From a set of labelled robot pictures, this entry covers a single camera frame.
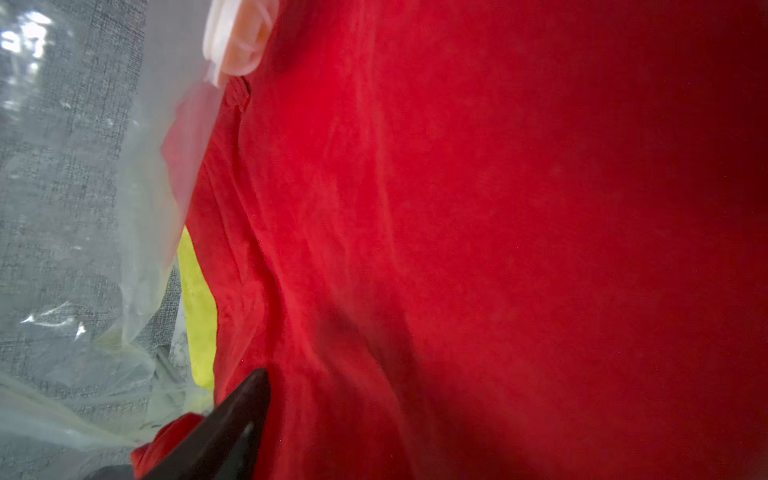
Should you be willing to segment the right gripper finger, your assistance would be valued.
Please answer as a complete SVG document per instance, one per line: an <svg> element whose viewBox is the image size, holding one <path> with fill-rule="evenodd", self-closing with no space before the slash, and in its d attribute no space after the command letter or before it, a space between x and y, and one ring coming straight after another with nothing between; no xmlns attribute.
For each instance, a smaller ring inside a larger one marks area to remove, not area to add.
<svg viewBox="0 0 768 480"><path fill-rule="evenodd" d="M168 456L151 480L250 479L271 401L268 372L251 372Z"/></svg>

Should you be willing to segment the clear plastic vacuum bag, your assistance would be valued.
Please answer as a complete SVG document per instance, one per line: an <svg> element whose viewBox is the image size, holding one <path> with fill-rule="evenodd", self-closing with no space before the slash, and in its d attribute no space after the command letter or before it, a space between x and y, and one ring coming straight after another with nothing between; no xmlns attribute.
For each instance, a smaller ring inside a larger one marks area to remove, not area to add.
<svg viewBox="0 0 768 480"><path fill-rule="evenodd" d="M206 1L1 5L1 475L127 479L213 410L177 248L221 91Z"/></svg>

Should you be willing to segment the yellow-green shorts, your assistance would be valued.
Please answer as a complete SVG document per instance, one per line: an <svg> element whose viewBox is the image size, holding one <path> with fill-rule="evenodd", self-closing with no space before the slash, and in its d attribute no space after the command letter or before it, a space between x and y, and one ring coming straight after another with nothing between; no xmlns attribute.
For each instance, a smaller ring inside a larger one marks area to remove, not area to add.
<svg viewBox="0 0 768 480"><path fill-rule="evenodd" d="M213 391L218 311L186 228L177 248L177 260L192 378L199 387Z"/></svg>

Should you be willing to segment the red striped-waist shorts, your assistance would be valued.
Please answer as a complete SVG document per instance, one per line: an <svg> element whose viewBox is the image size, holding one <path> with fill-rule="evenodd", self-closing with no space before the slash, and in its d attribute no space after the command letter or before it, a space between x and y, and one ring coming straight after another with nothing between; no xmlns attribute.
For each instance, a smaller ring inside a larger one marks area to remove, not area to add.
<svg viewBox="0 0 768 480"><path fill-rule="evenodd" d="M763 479L763 1L283 1L187 228L215 410L137 476Z"/></svg>

